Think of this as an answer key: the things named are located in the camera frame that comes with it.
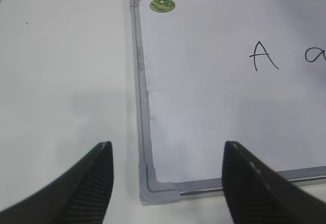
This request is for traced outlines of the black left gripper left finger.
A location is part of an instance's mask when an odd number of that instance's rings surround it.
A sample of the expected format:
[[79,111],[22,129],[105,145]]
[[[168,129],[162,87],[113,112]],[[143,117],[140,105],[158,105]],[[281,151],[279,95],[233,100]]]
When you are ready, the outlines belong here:
[[1,211],[1,223],[103,223],[113,191],[113,147],[98,143],[53,182]]

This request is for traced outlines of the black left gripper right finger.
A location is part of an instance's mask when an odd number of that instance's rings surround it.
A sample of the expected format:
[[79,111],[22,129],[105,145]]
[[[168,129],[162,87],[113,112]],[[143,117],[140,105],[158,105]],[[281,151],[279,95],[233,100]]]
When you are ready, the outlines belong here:
[[234,223],[325,223],[325,202],[285,180],[239,142],[225,143],[222,187]]

